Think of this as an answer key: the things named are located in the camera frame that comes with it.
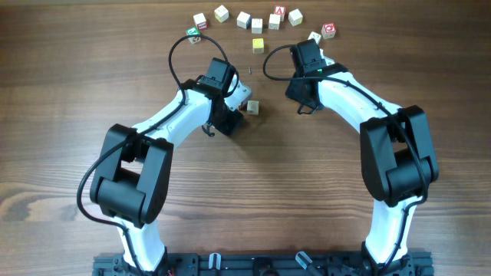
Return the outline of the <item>white patterned wooden block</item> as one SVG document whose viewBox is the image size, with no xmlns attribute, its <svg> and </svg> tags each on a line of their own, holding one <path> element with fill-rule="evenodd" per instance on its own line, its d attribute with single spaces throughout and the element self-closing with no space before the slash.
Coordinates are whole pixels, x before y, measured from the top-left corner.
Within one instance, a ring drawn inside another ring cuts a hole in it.
<svg viewBox="0 0 491 276">
<path fill-rule="evenodd" d="M 249 100 L 246 108 L 247 114 L 258 115 L 259 114 L 259 102 L 257 100 Z"/>
</svg>

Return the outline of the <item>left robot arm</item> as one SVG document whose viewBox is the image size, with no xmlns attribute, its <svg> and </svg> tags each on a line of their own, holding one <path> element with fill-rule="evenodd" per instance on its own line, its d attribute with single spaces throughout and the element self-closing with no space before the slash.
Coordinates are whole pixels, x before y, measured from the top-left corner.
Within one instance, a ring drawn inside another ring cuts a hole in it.
<svg viewBox="0 0 491 276">
<path fill-rule="evenodd" d="M 159 113 L 107 131 L 90 199 L 118 228 L 124 253 L 96 257 L 95 275 L 170 273 L 157 216 L 168 192 L 173 151 L 198 127 L 208 136 L 211 127 L 230 135 L 243 118 L 239 106 L 251 94 L 229 62 L 213 58 L 206 74 L 182 83 Z"/>
</svg>

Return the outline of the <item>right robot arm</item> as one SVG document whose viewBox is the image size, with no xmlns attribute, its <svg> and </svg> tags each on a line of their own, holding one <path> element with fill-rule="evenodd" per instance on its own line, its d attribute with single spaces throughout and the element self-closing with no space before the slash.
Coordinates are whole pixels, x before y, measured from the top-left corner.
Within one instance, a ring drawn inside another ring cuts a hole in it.
<svg viewBox="0 0 491 276">
<path fill-rule="evenodd" d="M 364 242 L 371 273 L 403 268 L 415 208 L 426 202 L 429 185 L 439 175 L 426 114 L 418 106 L 402 108 L 373 94 L 346 67 L 326 58 L 313 39 L 289 50 L 295 72 L 286 96 L 312 113 L 333 110 L 360 135 L 361 175 L 374 198 Z"/>
</svg>

